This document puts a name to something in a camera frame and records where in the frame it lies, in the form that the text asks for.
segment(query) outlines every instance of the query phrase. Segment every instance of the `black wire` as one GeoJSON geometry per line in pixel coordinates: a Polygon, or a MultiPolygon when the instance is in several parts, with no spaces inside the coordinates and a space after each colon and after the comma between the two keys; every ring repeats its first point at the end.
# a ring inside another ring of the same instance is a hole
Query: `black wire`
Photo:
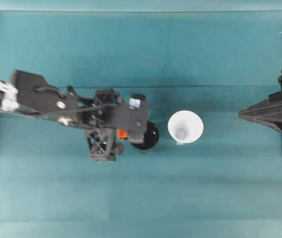
{"type": "Polygon", "coordinates": [[[47,113],[43,113],[43,114],[39,114],[39,116],[49,116],[49,115],[53,115],[56,113],[83,113],[83,112],[90,112],[90,111],[95,111],[95,110],[99,110],[102,108],[106,108],[106,107],[117,107],[119,106],[118,104],[114,104],[114,103],[106,103],[106,104],[102,104],[102,105],[98,105],[95,107],[88,107],[88,108],[76,108],[76,109],[64,109],[64,110],[60,110],[60,111],[52,111],[52,112],[47,112],[47,113]]]}

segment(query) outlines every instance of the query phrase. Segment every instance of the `robotic arm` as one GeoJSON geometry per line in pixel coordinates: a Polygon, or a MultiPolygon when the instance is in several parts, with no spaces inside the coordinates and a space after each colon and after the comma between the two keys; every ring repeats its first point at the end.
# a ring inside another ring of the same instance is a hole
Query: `robotic arm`
{"type": "Polygon", "coordinates": [[[144,95],[132,95],[125,102],[117,91],[106,89],[84,98],[71,86],[63,93],[43,76],[23,71],[15,71],[10,83],[0,81],[0,112],[83,129],[95,161],[115,161],[122,154],[124,145],[115,141],[118,129],[132,144],[143,144],[147,111],[144,95]]]}

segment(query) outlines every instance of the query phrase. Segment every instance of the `teal table surface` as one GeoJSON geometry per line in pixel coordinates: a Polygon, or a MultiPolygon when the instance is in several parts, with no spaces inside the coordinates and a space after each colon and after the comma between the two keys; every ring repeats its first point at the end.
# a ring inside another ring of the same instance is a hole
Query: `teal table surface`
{"type": "Polygon", "coordinates": [[[0,114],[0,238],[282,238],[282,135],[237,118],[279,90],[282,11],[0,12],[0,79],[14,68],[145,94],[161,136],[96,163],[83,131],[0,114]],[[170,137],[179,110],[197,142],[170,137]]]}

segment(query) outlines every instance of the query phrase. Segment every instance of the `black cylinder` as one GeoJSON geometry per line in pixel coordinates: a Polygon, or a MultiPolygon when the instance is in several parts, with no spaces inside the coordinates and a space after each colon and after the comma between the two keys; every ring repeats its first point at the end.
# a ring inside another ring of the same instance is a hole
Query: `black cylinder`
{"type": "Polygon", "coordinates": [[[151,151],[157,144],[160,138],[160,132],[157,126],[148,121],[147,122],[147,131],[144,133],[144,142],[142,144],[133,144],[133,149],[140,153],[146,153],[151,151]]]}

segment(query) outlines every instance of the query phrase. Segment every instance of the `white cup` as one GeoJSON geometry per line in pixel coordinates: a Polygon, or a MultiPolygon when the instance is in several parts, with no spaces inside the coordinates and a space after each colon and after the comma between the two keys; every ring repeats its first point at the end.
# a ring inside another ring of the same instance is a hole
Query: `white cup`
{"type": "Polygon", "coordinates": [[[169,133],[180,144],[192,143],[199,139],[204,131],[201,118],[191,111],[179,111],[168,122],[169,133]]]}

